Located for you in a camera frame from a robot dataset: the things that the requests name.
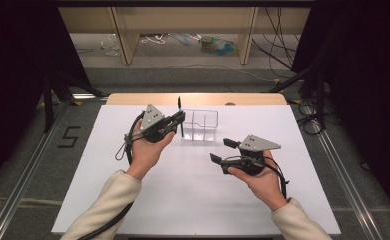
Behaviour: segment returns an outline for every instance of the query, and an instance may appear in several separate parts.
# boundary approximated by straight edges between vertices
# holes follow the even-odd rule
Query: hand
[[[142,120],[139,120],[135,125],[134,132],[139,131],[141,124]],[[132,145],[133,161],[127,170],[127,174],[138,180],[142,180],[148,171],[157,164],[161,152],[173,140],[174,134],[174,132],[170,132],[163,140],[156,143],[148,142],[144,138],[134,141]],[[133,139],[140,138],[141,136],[133,136]]]
[[[269,150],[265,150],[263,156],[266,157],[267,164],[277,168],[272,160],[267,159],[267,157],[273,159]],[[279,188],[279,177],[270,168],[265,167],[261,173],[255,176],[250,176],[244,171],[234,167],[230,167],[228,171],[233,176],[244,181],[254,195],[263,201],[272,211],[276,211],[287,204],[286,199],[283,197]]]

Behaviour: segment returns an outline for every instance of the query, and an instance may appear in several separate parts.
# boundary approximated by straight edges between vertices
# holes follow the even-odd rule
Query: black curtain
[[[69,86],[93,90],[58,9],[0,0],[0,167],[44,89],[69,100]]]
[[[343,31],[345,36],[328,46],[337,51],[323,61],[325,69],[331,69],[324,80],[330,85],[342,123],[390,198],[390,1],[353,2],[347,6],[356,6],[357,13]],[[294,62],[295,71],[316,57],[316,37],[326,36],[324,29],[330,29],[339,16],[332,12],[325,5],[312,9]],[[306,79],[309,91],[315,90],[315,81]]]

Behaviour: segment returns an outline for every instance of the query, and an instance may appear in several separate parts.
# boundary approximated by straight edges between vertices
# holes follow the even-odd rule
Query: beige sleeve
[[[294,198],[274,211],[272,220],[286,240],[331,239],[319,224],[308,218],[301,204]]]
[[[61,239],[76,240],[104,226],[136,199],[141,185],[141,181],[123,171],[115,172],[104,184],[98,199],[73,222]],[[94,239],[114,239],[122,222],[123,219]]]

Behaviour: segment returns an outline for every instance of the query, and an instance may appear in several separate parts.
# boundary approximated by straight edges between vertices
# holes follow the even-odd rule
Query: white table
[[[156,106],[166,116],[177,106]],[[101,108],[74,179],[52,229],[63,233],[93,201],[106,179],[126,169],[126,157],[115,160],[123,135],[144,105],[105,105]],[[289,106],[184,106],[217,110],[216,142],[182,141],[176,135],[158,165],[143,180],[143,188],[118,234],[128,236],[273,236],[280,234],[270,210],[247,186],[211,162],[209,153],[239,155],[223,138],[242,141],[255,134],[279,143],[273,150],[287,180],[288,196],[296,197],[307,214],[329,234],[340,229]]]

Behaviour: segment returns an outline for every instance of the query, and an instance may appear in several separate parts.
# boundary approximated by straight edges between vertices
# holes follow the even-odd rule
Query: clear plastic box
[[[216,141],[218,112],[213,110],[184,109],[186,116],[183,122],[183,140]]]

